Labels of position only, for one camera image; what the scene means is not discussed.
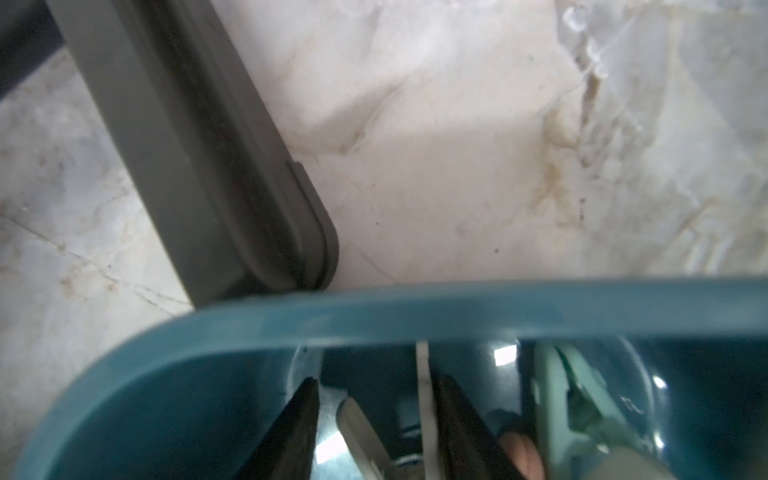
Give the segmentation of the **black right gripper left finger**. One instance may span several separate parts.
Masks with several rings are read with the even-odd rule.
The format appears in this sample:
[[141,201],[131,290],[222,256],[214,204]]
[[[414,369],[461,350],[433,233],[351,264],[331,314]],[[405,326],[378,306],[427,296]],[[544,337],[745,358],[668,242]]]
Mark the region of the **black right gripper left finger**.
[[235,479],[308,480],[316,447],[319,411],[319,383],[308,377]]

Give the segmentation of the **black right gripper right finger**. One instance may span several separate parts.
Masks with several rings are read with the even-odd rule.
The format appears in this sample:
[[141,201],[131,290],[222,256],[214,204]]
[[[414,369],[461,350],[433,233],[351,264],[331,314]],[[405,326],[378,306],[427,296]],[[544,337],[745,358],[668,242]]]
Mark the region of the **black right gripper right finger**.
[[524,479],[454,377],[436,373],[433,391],[446,479]]

